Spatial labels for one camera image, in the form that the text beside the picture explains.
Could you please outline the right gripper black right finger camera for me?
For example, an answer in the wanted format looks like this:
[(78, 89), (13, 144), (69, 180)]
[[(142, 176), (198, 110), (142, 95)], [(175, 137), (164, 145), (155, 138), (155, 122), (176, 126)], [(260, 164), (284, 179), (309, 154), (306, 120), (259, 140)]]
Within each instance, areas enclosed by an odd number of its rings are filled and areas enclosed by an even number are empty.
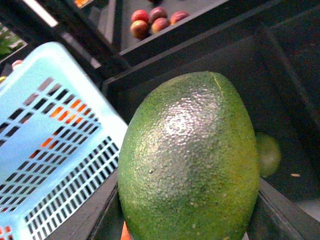
[(318, 240), (320, 222), (261, 178), (247, 235), (250, 240)]

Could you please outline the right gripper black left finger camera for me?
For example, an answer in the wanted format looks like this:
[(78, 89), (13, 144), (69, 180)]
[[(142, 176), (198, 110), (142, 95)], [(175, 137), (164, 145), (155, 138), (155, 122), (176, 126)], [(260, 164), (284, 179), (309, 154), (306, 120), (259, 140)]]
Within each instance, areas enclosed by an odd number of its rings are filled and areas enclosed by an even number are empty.
[(115, 170), (48, 240), (118, 240), (118, 171)]

